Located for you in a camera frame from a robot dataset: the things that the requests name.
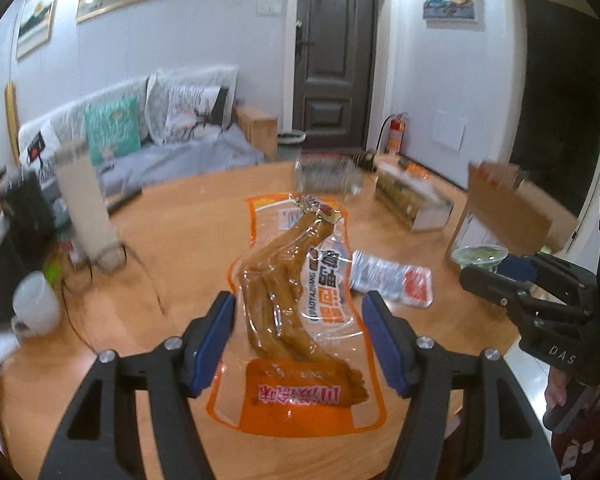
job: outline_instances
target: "tall beige cylinder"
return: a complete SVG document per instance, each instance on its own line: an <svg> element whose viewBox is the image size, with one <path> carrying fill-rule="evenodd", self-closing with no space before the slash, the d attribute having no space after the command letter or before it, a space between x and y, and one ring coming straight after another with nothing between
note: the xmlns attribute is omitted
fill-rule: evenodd
<svg viewBox="0 0 600 480"><path fill-rule="evenodd" d="M109 220L107 206L100 193L96 173L91 165L89 150L84 141L64 145L54 155L56 176L62 198L66 202L75 232L94 262L118 243L118 234ZM106 267L120 263L118 251L107 253Z"/></svg>

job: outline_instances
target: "teal pillow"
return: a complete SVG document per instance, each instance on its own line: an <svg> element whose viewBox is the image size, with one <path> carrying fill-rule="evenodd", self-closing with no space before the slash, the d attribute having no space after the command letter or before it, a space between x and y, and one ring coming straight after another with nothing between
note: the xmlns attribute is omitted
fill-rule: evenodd
<svg viewBox="0 0 600 480"><path fill-rule="evenodd" d="M87 108L84 126L93 164L140 150L137 109L138 98Z"/></svg>

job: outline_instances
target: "human hand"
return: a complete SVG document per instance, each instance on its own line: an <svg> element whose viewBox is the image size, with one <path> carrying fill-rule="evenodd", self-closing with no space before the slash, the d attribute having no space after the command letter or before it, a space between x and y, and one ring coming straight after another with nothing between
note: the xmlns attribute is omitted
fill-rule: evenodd
<svg viewBox="0 0 600 480"><path fill-rule="evenodd" d="M549 381L544 391L547 410L554 409L558 404L564 406L567 402L567 374L551 367Z"/></svg>

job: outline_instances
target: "door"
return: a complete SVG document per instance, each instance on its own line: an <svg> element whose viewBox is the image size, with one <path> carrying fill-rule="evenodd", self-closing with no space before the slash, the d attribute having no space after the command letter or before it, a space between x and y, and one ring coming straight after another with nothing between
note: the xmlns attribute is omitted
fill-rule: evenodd
<svg viewBox="0 0 600 480"><path fill-rule="evenodd" d="M298 0L294 129L306 148L365 145L376 0Z"/></svg>
<svg viewBox="0 0 600 480"><path fill-rule="evenodd" d="M526 77L510 161L579 216L600 158L600 22L525 0Z"/></svg>

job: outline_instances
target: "bolt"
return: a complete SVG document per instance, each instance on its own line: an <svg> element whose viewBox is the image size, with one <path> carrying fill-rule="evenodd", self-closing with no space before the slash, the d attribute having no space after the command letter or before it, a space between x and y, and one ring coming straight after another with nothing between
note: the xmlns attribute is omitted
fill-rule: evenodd
<svg viewBox="0 0 600 480"><path fill-rule="evenodd" d="M498 361L500 359L500 352L493 348L487 348L484 351L484 356L487 358L488 361Z"/></svg>
<svg viewBox="0 0 600 480"><path fill-rule="evenodd" d="M100 354L98 354L98 361L100 361L103 364L107 364L113 361L113 359L116 358L116 351L115 350L103 350L102 352L100 352Z"/></svg>
<svg viewBox="0 0 600 480"><path fill-rule="evenodd" d="M164 342L164 347L167 350L178 350L179 348L182 348L182 339L178 336L170 337Z"/></svg>
<svg viewBox="0 0 600 480"><path fill-rule="evenodd" d="M423 350L431 350L436 345L436 342L424 335L416 339L416 345Z"/></svg>

